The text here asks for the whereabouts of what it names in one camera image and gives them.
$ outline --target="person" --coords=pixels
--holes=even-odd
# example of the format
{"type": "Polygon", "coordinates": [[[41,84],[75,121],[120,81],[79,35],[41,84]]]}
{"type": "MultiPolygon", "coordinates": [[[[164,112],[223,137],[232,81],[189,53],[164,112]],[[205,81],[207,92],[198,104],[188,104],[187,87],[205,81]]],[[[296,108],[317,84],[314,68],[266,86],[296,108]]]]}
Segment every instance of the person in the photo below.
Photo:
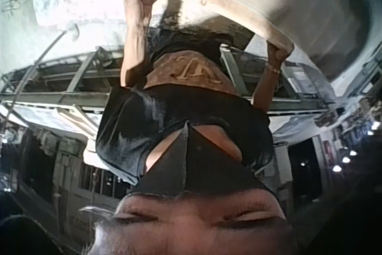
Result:
{"type": "Polygon", "coordinates": [[[219,68],[216,39],[159,37],[148,56],[155,1],[124,1],[121,84],[96,151],[133,187],[97,224],[88,254],[296,254],[278,200],[254,176],[273,156],[267,111],[289,53],[268,43],[249,102],[219,68]]]}

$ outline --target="light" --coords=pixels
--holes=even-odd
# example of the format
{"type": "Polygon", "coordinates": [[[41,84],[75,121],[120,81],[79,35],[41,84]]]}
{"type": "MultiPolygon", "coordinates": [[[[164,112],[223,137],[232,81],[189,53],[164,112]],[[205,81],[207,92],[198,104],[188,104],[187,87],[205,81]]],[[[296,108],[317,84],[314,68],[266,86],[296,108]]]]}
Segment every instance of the light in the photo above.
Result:
{"type": "Polygon", "coordinates": [[[345,156],[343,159],[342,159],[342,162],[344,164],[348,164],[350,162],[350,158],[348,158],[347,156],[345,156]]]}
{"type": "Polygon", "coordinates": [[[342,170],[342,168],[341,168],[339,165],[335,165],[335,166],[333,167],[333,171],[334,171],[335,173],[340,173],[341,170],[342,170]]]}
{"type": "Polygon", "coordinates": [[[372,129],[373,131],[375,131],[375,130],[378,129],[378,127],[379,127],[380,125],[381,125],[380,122],[374,122],[373,125],[371,126],[371,129],[372,129]]]}

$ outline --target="metal beam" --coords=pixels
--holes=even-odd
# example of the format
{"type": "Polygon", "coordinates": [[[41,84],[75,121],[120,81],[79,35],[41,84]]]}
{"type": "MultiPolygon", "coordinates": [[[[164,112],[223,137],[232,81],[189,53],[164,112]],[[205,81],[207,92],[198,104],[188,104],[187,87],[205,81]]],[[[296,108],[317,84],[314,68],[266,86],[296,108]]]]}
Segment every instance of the metal beam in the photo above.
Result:
{"type": "Polygon", "coordinates": [[[223,59],[224,64],[226,65],[228,74],[233,82],[233,85],[239,91],[240,95],[249,96],[247,86],[244,83],[243,77],[240,74],[238,65],[236,64],[235,59],[232,56],[231,51],[228,46],[222,44],[220,46],[221,58],[223,59]]]}
{"type": "MultiPolygon", "coordinates": [[[[14,94],[0,94],[0,100],[10,102],[14,94]]],[[[88,108],[104,108],[109,93],[74,92],[74,93],[21,93],[18,104],[57,107],[73,106],[88,108]]],[[[283,100],[273,99],[270,106],[270,115],[295,115],[299,113],[322,113],[328,109],[319,100],[283,100]]]]}
{"type": "MultiPolygon", "coordinates": [[[[12,101],[14,94],[0,94],[0,100],[12,101]]],[[[37,106],[86,106],[105,107],[109,93],[73,92],[73,93],[21,93],[17,103],[37,106]]]]}
{"type": "Polygon", "coordinates": [[[92,52],[88,55],[85,61],[82,62],[81,66],[78,68],[74,78],[72,79],[72,81],[70,82],[66,90],[68,93],[74,92],[77,89],[79,82],[82,80],[86,70],[89,68],[89,64],[94,61],[94,58],[96,57],[96,55],[97,55],[97,51],[92,52]]]}

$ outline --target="bracelet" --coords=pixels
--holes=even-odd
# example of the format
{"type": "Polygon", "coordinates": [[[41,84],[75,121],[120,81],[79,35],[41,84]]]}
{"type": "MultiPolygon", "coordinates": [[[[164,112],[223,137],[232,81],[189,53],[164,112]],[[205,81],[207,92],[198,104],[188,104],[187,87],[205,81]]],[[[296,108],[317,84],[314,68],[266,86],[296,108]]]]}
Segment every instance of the bracelet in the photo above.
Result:
{"type": "Polygon", "coordinates": [[[273,73],[280,74],[279,69],[276,69],[275,67],[269,65],[268,63],[265,66],[268,68],[268,70],[271,70],[273,73]]]}

